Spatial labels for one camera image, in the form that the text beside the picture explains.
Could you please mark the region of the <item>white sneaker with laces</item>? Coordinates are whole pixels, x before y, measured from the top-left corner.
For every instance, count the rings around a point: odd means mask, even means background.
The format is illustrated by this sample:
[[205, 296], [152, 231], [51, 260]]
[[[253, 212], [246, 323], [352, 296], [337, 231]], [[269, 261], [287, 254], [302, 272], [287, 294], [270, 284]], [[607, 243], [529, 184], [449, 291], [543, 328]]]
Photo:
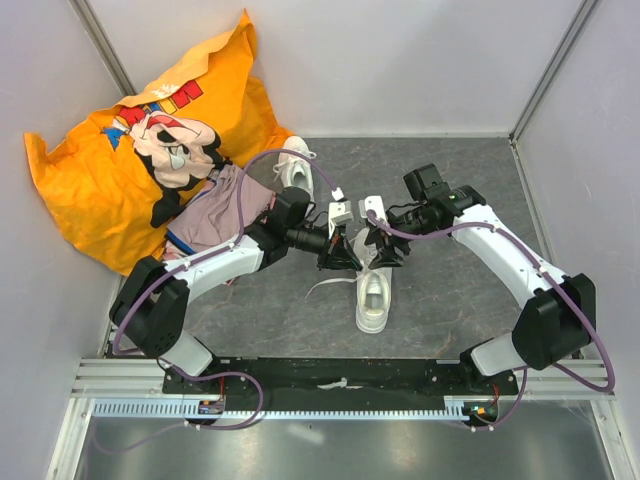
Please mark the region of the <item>white sneaker with laces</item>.
[[360, 230], [353, 240], [353, 250], [361, 261], [362, 269], [354, 278], [331, 278], [314, 285], [307, 296], [317, 287], [335, 283], [355, 283], [357, 305], [356, 326], [367, 334], [378, 334], [386, 327], [391, 306], [392, 269], [369, 270], [365, 266], [364, 240], [368, 230]]

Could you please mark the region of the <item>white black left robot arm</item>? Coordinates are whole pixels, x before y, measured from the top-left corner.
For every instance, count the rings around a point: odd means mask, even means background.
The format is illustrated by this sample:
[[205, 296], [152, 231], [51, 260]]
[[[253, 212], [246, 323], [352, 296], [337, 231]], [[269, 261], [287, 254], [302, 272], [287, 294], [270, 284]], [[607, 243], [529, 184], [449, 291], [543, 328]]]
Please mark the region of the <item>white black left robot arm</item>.
[[322, 226], [307, 220], [309, 204], [305, 191], [287, 187], [241, 235], [219, 246], [167, 263], [151, 256], [138, 261], [109, 311], [117, 337], [127, 337], [145, 357], [168, 364], [196, 392], [211, 392], [220, 378], [218, 360], [184, 328], [193, 300], [266, 269], [290, 249], [316, 255], [320, 269], [360, 269], [346, 238], [346, 225], [354, 218], [350, 202], [337, 196]]

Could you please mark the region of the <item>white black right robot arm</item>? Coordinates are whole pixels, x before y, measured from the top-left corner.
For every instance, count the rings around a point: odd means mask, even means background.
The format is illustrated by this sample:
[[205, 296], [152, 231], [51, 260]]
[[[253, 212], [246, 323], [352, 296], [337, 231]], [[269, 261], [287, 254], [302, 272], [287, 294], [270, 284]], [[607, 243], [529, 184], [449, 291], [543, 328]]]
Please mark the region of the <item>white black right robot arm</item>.
[[529, 367], [543, 370], [593, 341], [595, 286], [570, 276], [524, 244], [473, 187], [451, 188], [435, 165], [403, 178], [411, 202], [385, 207], [381, 197], [359, 203], [377, 252], [372, 268], [400, 267], [410, 242], [450, 237], [475, 254], [506, 286], [521, 311], [513, 330], [465, 351], [458, 381], [477, 394], [494, 376]]

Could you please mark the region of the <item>white tied sneaker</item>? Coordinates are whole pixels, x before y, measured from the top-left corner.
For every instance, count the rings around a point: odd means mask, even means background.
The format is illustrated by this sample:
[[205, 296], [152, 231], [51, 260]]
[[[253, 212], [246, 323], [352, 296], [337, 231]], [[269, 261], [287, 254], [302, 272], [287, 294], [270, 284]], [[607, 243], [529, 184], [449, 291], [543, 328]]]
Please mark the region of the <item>white tied sneaker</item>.
[[280, 152], [278, 161], [273, 166], [275, 178], [280, 181], [283, 188], [299, 188], [314, 200], [314, 182], [308, 159], [314, 159], [316, 154], [309, 150], [306, 142], [299, 136], [290, 136], [282, 148], [297, 152], [302, 157]]

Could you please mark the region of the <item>white tape scrap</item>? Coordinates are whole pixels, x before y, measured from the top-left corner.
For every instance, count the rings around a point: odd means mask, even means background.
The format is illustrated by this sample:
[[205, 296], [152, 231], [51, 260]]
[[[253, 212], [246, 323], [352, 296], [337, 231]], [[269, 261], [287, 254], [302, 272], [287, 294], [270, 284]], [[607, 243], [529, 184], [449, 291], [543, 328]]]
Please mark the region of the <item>white tape scrap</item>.
[[336, 390], [336, 389], [359, 390], [362, 388], [362, 385], [355, 385], [349, 382], [349, 380], [346, 377], [342, 377], [340, 380], [335, 382], [319, 384], [317, 388], [323, 391], [330, 391], [330, 390]]

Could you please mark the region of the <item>pink patterned cloth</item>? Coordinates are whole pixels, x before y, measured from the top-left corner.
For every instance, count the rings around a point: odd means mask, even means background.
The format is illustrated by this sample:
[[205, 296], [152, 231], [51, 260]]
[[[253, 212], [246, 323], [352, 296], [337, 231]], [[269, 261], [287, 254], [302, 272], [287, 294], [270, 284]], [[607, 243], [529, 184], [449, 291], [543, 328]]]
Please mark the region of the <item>pink patterned cloth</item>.
[[275, 192], [226, 165], [207, 178], [204, 187], [167, 226], [163, 262], [171, 266], [190, 255], [237, 236], [272, 206]]

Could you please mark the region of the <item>orange cartoon print bag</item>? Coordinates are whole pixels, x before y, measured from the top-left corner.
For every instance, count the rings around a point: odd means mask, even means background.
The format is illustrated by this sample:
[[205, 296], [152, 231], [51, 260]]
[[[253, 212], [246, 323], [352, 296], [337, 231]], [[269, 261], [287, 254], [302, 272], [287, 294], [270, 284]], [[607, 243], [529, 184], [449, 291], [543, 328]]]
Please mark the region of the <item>orange cartoon print bag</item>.
[[215, 169], [284, 144], [289, 131], [252, 75], [257, 47], [243, 15], [140, 94], [91, 113], [56, 148], [25, 135], [32, 180], [66, 241], [126, 275], [162, 255], [169, 221]]

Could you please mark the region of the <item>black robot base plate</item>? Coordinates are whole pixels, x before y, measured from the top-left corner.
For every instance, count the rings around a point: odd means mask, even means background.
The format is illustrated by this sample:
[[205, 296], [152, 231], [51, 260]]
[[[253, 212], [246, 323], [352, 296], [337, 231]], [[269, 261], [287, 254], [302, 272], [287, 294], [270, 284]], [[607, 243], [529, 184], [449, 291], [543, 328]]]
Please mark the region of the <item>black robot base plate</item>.
[[[255, 378], [268, 410], [440, 409], [446, 396], [493, 398], [518, 393], [515, 374], [473, 374], [459, 361], [376, 358], [220, 357], [205, 373], [239, 372]], [[323, 391], [346, 377], [359, 390]]]

